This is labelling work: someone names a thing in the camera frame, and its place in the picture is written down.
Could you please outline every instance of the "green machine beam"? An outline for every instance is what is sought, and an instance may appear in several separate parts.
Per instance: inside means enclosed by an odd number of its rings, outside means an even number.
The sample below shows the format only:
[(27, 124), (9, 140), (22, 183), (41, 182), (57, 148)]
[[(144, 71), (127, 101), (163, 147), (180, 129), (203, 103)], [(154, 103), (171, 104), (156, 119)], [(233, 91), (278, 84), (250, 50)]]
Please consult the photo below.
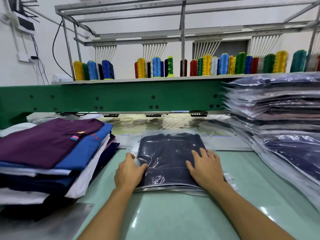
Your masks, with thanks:
[(230, 79), (0, 87), (0, 128), (26, 122), (33, 112), (223, 110), (226, 81)]

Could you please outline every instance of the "light green table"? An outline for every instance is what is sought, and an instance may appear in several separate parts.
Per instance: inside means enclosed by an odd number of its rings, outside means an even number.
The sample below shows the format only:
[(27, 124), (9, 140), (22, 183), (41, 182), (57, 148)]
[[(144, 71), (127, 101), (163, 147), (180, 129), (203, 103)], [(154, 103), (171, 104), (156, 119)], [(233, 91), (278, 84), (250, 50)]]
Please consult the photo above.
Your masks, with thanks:
[[(119, 150), (78, 202), (95, 206), (78, 235), (107, 201), (113, 177), (127, 150)], [(320, 236), (320, 213), (254, 152), (220, 151), (223, 170), (235, 178), (239, 193), (297, 240)], [(221, 208), (210, 198), (182, 193), (134, 193), (121, 229), (121, 239), (239, 239)]]

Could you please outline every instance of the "purple shirt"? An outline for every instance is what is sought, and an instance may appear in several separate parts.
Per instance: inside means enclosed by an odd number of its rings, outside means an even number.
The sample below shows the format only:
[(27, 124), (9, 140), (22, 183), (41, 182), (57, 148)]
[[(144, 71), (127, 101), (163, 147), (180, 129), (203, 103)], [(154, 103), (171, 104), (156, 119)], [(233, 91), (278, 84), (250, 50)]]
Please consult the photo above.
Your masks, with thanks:
[(104, 126), (97, 119), (57, 118), (0, 138), (0, 161), (35, 168), (54, 168), (88, 134)]

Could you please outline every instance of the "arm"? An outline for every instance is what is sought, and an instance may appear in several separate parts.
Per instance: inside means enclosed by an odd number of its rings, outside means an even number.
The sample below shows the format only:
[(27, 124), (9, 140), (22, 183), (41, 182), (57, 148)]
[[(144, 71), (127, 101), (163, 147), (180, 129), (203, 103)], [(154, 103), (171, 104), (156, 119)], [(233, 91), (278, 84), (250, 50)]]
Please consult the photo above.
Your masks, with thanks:
[(196, 151), (192, 151), (194, 168), (190, 161), (186, 161), (190, 174), (216, 199), (242, 240), (294, 240), (223, 180), (220, 158), (217, 154), (202, 148), (200, 152), (201, 157)]
[(147, 168), (147, 164), (138, 167), (133, 159), (134, 155), (127, 153), (125, 160), (119, 164), (114, 176), (115, 189), (78, 240), (117, 240), (119, 238), (129, 199)]

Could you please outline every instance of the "hand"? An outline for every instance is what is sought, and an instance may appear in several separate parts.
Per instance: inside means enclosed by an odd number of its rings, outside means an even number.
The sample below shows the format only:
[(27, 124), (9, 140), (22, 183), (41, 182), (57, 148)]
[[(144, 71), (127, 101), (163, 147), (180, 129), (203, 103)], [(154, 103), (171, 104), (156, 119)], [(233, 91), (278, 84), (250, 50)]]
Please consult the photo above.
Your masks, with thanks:
[(137, 166), (134, 163), (135, 156), (131, 153), (125, 155), (125, 160), (119, 163), (119, 168), (115, 172), (115, 188), (118, 190), (129, 190), (131, 193), (140, 183), (142, 174), (148, 167), (147, 164)]
[(194, 180), (208, 191), (225, 185), (219, 156), (213, 151), (203, 148), (200, 148), (200, 153), (201, 157), (192, 150), (194, 167), (190, 161), (186, 161), (186, 166)]

